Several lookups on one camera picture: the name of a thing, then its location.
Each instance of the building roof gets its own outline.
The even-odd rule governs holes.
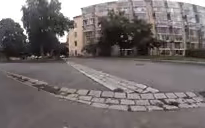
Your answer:
[[[75,19],[75,18],[79,18],[79,17],[81,17],[82,15],[78,15],[78,16],[75,16],[75,17],[73,17],[73,19]]]

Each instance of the apartment building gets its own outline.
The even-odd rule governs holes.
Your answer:
[[[76,16],[73,18],[74,28],[69,30],[67,41],[69,45],[69,55],[79,56],[82,55],[82,49],[84,47],[83,41],[83,18],[82,16]]]
[[[109,10],[124,11],[152,24],[154,37],[164,42],[161,55],[184,55],[186,49],[205,48],[205,7],[169,0],[119,0],[82,8],[83,44],[98,41],[99,18]]]

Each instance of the road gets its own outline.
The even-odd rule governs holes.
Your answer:
[[[205,66],[152,63],[134,59],[72,59],[104,71],[163,91],[205,91]]]
[[[32,77],[39,77],[49,81],[50,77],[59,77],[55,73],[60,63],[42,64],[0,64],[0,68],[16,71]],[[72,71],[70,66],[64,66],[65,71]],[[86,78],[82,74],[67,73],[63,77],[72,75],[72,81]],[[89,80],[85,86],[79,84],[76,88],[104,87]],[[75,86],[75,84],[61,84],[61,86]],[[50,94],[37,91],[12,79],[0,72],[0,128],[205,128],[205,108],[182,109],[176,112],[121,112],[93,108],[79,103],[59,100]]]

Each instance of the median strip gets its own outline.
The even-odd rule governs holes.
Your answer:
[[[113,91],[70,89],[49,85],[33,78],[6,72],[9,78],[43,90],[60,98],[92,107],[129,112],[176,111],[205,107],[205,98],[194,92],[177,93],[119,93]]]

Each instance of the cobblestone strip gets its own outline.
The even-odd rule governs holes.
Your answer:
[[[114,91],[116,89],[122,89],[127,93],[157,93],[159,90],[148,87],[143,84],[138,84],[132,81],[128,81],[107,73],[103,73],[102,71],[97,71],[92,68],[76,64],[74,62],[67,62],[70,66],[83,73],[87,77],[93,79],[94,81],[100,83],[101,85],[109,88]]]
[[[112,91],[59,88],[22,75],[6,73],[8,77],[14,80],[49,92],[60,99],[90,105],[96,108],[130,112],[205,108],[205,98],[194,92],[128,94]]]

